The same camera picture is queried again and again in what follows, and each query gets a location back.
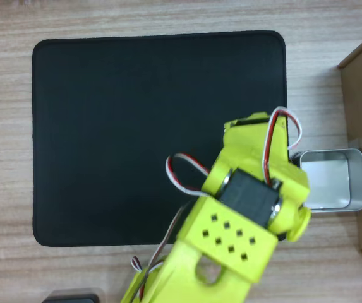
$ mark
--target hole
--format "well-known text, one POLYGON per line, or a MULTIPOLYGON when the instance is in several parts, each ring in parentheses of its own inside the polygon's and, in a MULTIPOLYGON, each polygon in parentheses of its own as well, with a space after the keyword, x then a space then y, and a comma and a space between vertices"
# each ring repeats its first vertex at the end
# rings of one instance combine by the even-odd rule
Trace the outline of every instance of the hole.
POLYGON ((198 280, 207 285, 212 285, 219 281, 223 271, 220 264, 205 255, 199 259, 195 268, 195 274, 198 280))

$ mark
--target cable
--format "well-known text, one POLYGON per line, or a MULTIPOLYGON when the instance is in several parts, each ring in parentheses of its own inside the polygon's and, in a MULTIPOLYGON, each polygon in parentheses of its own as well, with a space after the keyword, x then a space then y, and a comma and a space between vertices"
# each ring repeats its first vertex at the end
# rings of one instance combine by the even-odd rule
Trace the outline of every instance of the cable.
POLYGON ((204 167, 198 160, 193 158, 192 156, 189 156, 186 153, 176 153, 173 157, 168 156, 166 160, 166 173, 169 178, 169 180, 172 182, 172 184, 178 188, 180 191, 182 191, 185 194, 189 194, 190 196, 209 196, 209 194, 199 191, 196 189, 192 189, 190 187, 183 186, 181 182, 178 180, 178 178, 175 176, 174 171, 171 167, 171 160, 172 158, 181 158, 183 160, 186 160, 188 163, 192 164, 195 168, 197 168, 203 175, 206 177, 209 174, 209 170, 204 167))
MULTIPOLYGON (((158 261, 157 262, 157 259, 158 259, 159 255, 160 255, 161 251, 163 250, 164 246, 167 244, 168 239, 171 236, 171 232, 174 230, 176 222, 181 217, 182 212, 184 211, 186 205, 181 206, 180 209, 175 214, 175 217, 172 219, 171 224, 169 225, 168 230, 167 230, 163 240, 161 241, 161 243, 159 244, 159 246, 157 247, 157 249, 153 253, 153 256, 151 257, 150 262, 148 262, 147 271, 145 272, 143 279, 137 285, 137 288, 136 288, 134 294, 132 295, 130 302, 133 302, 137 295, 140 296, 140 300, 143 298, 144 286, 145 286, 145 282, 147 281, 148 275, 152 271, 156 270, 158 267, 160 267, 160 266, 162 266, 164 264, 163 261, 158 261)), ((139 262, 139 260, 138 260, 138 258, 136 256, 134 256, 131 259, 131 265, 137 271, 139 271, 139 269, 140 269, 140 271, 142 270, 142 266, 141 266, 141 264, 140 264, 140 262, 139 262)))
POLYGON ((265 143, 263 146, 263 154, 262 154, 262 174, 263 174, 263 179, 265 180, 265 182, 268 185, 272 184, 272 181, 270 179, 270 174, 269 174, 269 167, 268 167, 269 156, 270 156, 270 146, 272 144, 272 137, 274 135, 274 129, 275 129, 277 118, 281 115, 284 115, 284 116, 290 118, 293 121, 294 125, 296 125, 298 132, 299 132, 297 140, 293 144, 291 144, 287 147, 288 150, 295 147, 300 142, 301 136, 303 134, 303 130, 301 128, 300 121, 293 112, 291 112, 290 110, 288 110, 287 108, 282 107, 282 106, 278 106, 275 108, 275 110, 273 111, 273 113, 270 115, 270 118, 269 118, 268 129, 267 129, 267 133, 266 133, 266 137, 265 137, 265 143))

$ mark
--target yellow robotic arm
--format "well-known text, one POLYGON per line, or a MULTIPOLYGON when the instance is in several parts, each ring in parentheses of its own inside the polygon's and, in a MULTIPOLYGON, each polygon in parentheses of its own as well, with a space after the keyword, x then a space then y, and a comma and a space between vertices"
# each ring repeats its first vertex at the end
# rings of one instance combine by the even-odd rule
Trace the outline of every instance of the yellow robotic arm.
MULTIPOLYGON (((277 118, 268 163, 272 186, 263 181, 266 113, 225 124, 224 147, 177 235, 164 264, 149 274, 141 303, 240 303, 259 282, 284 235, 296 242, 311 211, 305 172, 289 162, 286 118, 277 118), (213 283, 196 272, 205 256, 221 266, 213 283)), ((145 271, 136 274, 122 303, 135 295, 145 271)))

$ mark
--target wooden table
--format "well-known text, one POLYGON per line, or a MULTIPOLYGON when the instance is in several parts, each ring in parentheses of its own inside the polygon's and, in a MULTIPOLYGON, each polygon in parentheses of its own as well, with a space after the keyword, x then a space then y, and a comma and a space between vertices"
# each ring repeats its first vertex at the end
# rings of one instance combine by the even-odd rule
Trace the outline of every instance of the wooden table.
MULTIPOLYGON (((362 1, 0 0, 0 302, 42 302, 91 288, 119 302, 152 246, 40 246, 32 234, 31 58, 41 40, 277 30, 286 41, 289 107, 300 148, 347 147, 335 66, 362 42, 362 1)), ((297 244, 282 243, 250 302, 362 302, 353 214, 315 215, 297 244)))

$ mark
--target mouse pad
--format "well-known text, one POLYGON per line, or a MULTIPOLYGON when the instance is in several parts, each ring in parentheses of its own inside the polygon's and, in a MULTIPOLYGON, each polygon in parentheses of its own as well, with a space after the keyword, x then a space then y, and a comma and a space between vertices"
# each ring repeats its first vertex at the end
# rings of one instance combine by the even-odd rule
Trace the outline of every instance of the mouse pad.
POLYGON ((167 156, 210 167, 225 122, 286 106, 285 46, 271 31, 45 40, 32 93, 37 241, 158 244, 191 199, 167 179, 167 156))

